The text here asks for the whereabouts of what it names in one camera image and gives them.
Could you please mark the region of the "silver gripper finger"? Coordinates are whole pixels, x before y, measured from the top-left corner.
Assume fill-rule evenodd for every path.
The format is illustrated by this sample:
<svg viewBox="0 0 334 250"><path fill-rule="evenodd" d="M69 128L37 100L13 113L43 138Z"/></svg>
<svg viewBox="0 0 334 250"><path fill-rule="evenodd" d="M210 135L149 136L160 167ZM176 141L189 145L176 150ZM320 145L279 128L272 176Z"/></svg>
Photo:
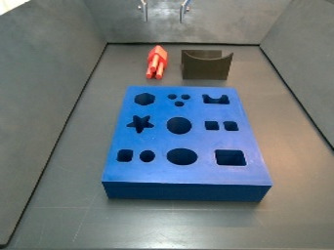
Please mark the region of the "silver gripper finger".
<svg viewBox="0 0 334 250"><path fill-rule="evenodd" d="M146 2L145 0L138 0L138 10L142 14L142 21L146 22L148 20L148 8L146 8Z"/></svg>
<svg viewBox="0 0 334 250"><path fill-rule="evenodd" d="M180 5L180 14L178 14L178 21L180 21L180 23L182 23L184 15L185 15L186 11L189 10L189 4L190 4L190 0L184 0L181 2L181 5Z"/></svg>

